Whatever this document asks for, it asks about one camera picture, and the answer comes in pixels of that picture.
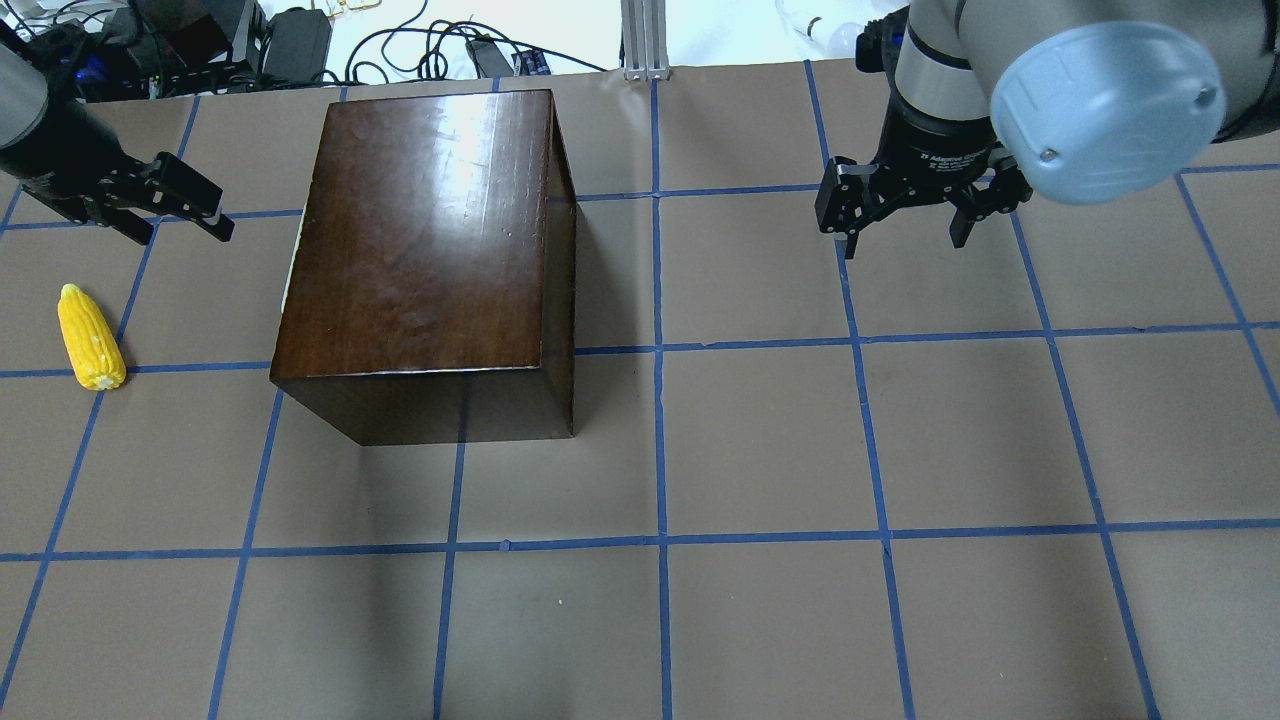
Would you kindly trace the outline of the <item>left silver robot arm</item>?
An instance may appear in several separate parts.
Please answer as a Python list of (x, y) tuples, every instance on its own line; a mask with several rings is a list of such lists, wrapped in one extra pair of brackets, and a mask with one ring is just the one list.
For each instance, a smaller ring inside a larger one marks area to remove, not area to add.
[(106, 227), (143, 246), (154, 229), (140, 211), (232, 240), (236, 223), (221, 210), (221, 187), (173, 152), (151, 161), (129, 155), (73, 96), (72, 65), (40, 56), (4, 29), (1, 67), (1, 168), (24, 193), (67, 222)]

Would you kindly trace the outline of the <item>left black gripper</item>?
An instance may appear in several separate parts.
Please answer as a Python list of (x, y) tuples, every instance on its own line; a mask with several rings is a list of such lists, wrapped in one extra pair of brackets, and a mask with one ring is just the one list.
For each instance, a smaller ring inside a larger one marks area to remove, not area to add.
[(172, 152), (147, 161), (124, 151), (47, 151), (20, 159), (20, 184), (29, 196), (69, 222), (92, 222), (140, 246), (151, 243), (154, 225), (133, 213), (140, 206), (133, 199), (113, 200), (110, 193), (136, 193), (147, 179), (155, 213), (192, 222), (223, 243), (232, 240), (236, 223), (221, 210), (221, 187)]

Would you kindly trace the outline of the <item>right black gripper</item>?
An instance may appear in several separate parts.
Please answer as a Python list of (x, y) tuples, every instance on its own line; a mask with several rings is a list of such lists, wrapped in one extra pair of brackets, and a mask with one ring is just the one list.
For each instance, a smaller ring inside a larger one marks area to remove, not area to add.
[(868, 225), (902, 208), (951, 202), (948, 237), (964, 249), (974, 225), (1028, 202), (1033, 188), (1019, 165), (995, 168), (993, 179), (973, 183), (989, 165), (996, 145), (988, 118), (946, 120), (914, 111), (888, 111), (872, 164), (831, 158), (815, 199), (818, 229), (841, 234), (851, 260)]

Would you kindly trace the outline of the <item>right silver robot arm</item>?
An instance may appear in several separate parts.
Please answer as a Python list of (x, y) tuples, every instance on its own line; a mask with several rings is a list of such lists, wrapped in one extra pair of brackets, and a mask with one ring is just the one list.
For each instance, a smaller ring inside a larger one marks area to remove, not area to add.
[(858, 36), (888, 102), (867, 164), (826, 163), (817, 228), (947, 204), (948, 237), (1041, 196), (1106, 204), (1277, 129), (1275, 1), (911, 1)]

